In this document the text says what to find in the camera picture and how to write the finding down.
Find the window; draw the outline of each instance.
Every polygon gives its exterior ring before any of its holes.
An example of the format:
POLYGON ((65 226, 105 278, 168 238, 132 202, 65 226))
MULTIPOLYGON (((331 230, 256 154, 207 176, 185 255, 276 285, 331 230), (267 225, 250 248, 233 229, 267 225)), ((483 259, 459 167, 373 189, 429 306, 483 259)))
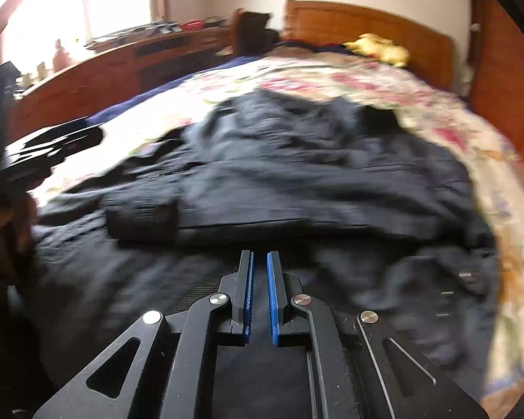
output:
POLYGON ((151 22, 150 0, 25 0, 3 33, 3 60, 34 74, 52 67, 54 42, 61 40, 75 61, 92 55, 92 38, 151 22))

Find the yellow plush toy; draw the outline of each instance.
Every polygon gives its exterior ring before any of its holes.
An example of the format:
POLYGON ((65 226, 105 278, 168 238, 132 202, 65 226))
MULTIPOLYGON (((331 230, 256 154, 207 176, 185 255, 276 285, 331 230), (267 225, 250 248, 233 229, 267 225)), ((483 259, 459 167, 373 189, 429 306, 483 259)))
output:
POLYGON ((376 58, 396 67, 405 67, 409 61, 407 49, 373 33, 365 33, 359 36, 358 41, 346 42, 344 46, 351 52, 376 58))

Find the headboard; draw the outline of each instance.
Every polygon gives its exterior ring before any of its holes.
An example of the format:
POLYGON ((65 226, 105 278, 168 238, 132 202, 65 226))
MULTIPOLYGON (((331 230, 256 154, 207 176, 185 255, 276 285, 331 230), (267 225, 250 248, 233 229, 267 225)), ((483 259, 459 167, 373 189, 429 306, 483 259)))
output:
POLYGON ((437 88, 450 90, 454 43, 442 33, 412 20, 363 6, 328 1, 287 0, 283 39, 311 44, 343 44, 375 33, 404 46, 408 69, 437 88))

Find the floral bedspread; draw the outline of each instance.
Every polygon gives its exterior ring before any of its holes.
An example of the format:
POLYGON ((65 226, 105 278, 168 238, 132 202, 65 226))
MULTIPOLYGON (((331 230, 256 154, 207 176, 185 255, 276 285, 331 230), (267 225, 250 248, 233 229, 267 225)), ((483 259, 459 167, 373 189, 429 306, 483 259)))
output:
POLYGON ((281 49, 259 61, 199 74, 103 125, 105 139, 57 166, 32 191, 45 204, 112 167, 179 125, 197 122, 217 103, 256 87, 325 101, 394 109, 400 125, 449 149, 467 167, 478 208, 500 250, 501 287, 482 404, 502 418, 524 391, 524 165, 511 144, 455 95, 411 73, 361 57, 281 49))

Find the wooden cabinet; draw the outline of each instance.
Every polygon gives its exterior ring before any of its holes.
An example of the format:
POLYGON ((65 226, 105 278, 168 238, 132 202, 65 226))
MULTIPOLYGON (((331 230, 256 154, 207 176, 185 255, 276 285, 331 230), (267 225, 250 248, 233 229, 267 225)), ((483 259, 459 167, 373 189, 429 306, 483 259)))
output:
POLYGON ((64 69, 15 102, 9 140, 93 115, 168 81, 220 63, 215 53, 231 45, 231 29, 206 28, 144 39, 102 52, 64 69))
POLYGON ((470 104, 524 159, 524 35, 496 0, 479 0, 479 7, 481 32, 470 104))

